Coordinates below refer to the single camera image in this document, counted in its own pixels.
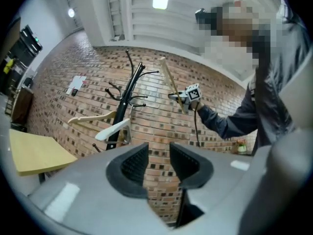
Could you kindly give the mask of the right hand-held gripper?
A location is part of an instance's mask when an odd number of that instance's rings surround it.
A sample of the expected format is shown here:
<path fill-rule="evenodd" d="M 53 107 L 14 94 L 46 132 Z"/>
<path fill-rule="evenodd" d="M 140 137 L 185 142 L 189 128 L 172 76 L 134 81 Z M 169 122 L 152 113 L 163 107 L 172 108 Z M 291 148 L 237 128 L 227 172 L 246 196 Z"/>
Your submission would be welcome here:
<path fill-rule="evenodd" d="M 179 96 L 182 101 L 183 109 L 185 111 L 190 110 L 192 102 L 198 102 L 201 99 L 201 89 L 199 83 L 190 85 L 185 90 L 179 91 Z M 168 94 L 170 100 L 178 100 L 179 96 L 175 93 Z"/>

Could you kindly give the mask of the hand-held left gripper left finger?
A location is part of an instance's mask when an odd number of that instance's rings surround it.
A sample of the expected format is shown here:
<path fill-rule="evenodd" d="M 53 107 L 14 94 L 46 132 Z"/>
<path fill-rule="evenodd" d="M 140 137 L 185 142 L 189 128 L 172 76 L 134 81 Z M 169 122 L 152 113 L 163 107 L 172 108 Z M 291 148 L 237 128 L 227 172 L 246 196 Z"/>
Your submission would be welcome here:
<path fill-rule="evenodd" d="M 147 199 L 143 181 L 149 163 L 149 144 L 122 146 L 115 148 L 113 154 L 115 157 L 106 168 L 110 185 L 126 197 Z"/>

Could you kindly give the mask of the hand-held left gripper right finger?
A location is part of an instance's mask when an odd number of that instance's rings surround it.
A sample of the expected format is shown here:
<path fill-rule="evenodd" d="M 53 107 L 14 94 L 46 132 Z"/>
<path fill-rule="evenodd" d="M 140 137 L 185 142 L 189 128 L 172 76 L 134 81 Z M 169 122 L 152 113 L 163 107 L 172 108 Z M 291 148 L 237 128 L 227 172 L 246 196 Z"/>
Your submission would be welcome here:
<path fill-rule="evenodd" d="M 170 162 L 183 189 L 203 187 L 213 176 L 214 168 L 210 160 L 200 155 L 195 146 L 171 142 Z"/>

